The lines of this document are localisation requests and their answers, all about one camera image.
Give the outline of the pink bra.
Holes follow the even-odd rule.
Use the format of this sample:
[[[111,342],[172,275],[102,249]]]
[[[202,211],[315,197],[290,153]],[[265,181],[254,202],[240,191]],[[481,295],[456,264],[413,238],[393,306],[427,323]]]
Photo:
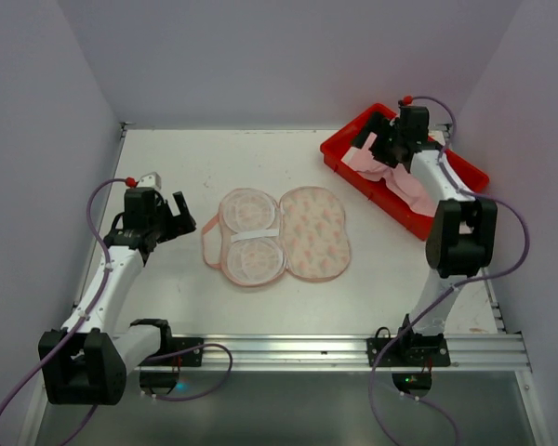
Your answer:
[[[384,180],[386,187],[403,200],[415,214],[433,217],[436,204],[417,179],[407,173],[400,164],[391,168],[374,159],[370,151],[370,143],[373,139],[374,136],[371,136],[361,149],[356,148],[357,153],[346,165],[366,180],[372,182]]]

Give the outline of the floral fabric laundry bag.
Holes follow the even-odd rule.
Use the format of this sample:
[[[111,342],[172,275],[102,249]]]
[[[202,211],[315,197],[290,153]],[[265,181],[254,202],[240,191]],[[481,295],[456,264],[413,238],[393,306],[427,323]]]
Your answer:
[[[288,191],[280,200],[237,189],[201,230],[203,259],[232,283],[258,287],[286,272],[306,282],[336,279],[352,252],[340,200],[320,187]]]

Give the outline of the white bra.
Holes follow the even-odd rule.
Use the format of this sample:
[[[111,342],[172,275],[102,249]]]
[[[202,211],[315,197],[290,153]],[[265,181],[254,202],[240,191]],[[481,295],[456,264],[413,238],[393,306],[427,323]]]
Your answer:
[[[357,153],[357,149],[354,147],[350,147],[341,158],[341,161],[345,164],[349,164],[355,153]]]

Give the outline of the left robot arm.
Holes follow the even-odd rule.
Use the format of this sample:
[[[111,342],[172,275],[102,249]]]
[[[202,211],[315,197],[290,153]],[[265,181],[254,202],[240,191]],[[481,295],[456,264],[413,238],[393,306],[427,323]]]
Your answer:
[[[182,192],[178,207],[152,187],[126,190],[124,209],[113,220],[100,246],[100,266],[76,310],[59,330],[44,333],[38,343],[47,399],[54,405],[115,405],[126,378],[152,356],[173,346],[163,319],[137,319],[123,332],[116,321],[136,278],[161,243],[195,231]]]

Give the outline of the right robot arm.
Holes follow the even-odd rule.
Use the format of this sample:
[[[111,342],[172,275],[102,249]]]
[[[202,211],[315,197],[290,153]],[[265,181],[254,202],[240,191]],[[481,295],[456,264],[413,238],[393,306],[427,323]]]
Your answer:
[[[430,139],[429,121],[427,108],[400,104],[392,119],[373,112],[352,142],[357,149],[368,147],[378,162],[402,166],[436,204],[425,244],[429,276],[397,335],[370,341],[368,351],[376,365],[446,361],[447,317],[464,285],[489,265],[493,255],[497,205],[464,189],[445,148]]]

